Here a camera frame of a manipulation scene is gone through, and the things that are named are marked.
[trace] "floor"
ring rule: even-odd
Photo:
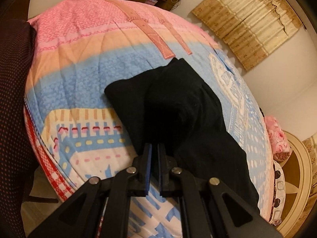
[[[57,198],[55,191],[51,187],[41,168],[38,168],[35,171],[31,195],[43,198]],[[21,208],[21,215],[26,236],[28,236],[60,205],[61,202],[58,204],[24,202]]]

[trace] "metal screw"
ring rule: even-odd
[[[137,169],[133,166],[130,166],[126,169],[126,171],[129,173],[129,174],[135,174]]]
[[[220,184],[220,180],[218,178],[216,178],[216,177],[212,177],[212,178],[209,179],[209,183],[211,185],[218,185],[218,184]]]
[[[174,167],[172,168],[172,173],[179,175],[183,171],[180,167]]]
[[[98,182],[99,182],[99,178],[97,176],[89,178],[89,183],[90,184],[97,184]]]

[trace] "checkered trim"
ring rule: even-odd
[[[29,136],[29,140],[34,151],[34,154],[41,165],[48,181],[52,185],[56,194],[59,198],[64,202],[67,200],[75,191],[74,189],[67,183],[65,178],[60,174],[56,166],[48,157],[48,151],[40,144],[39,139],[37,137],[32,119],[27,111],[26,107],[23,109],[24,113],[24,121],[26,126],[26,131]]]

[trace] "rolled pink blanket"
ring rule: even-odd
[[[270,138],[273,159],[282,162],[291,156],[291,148],[287,137],[273,116],[265,116],[264,122]]]

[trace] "dotted fabric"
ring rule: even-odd
[[[17,238],[25,238],[20,213],[24,183],[38,165],[23,119],[35,37],[28,22],[9,20],[0,26],[0,214]]]

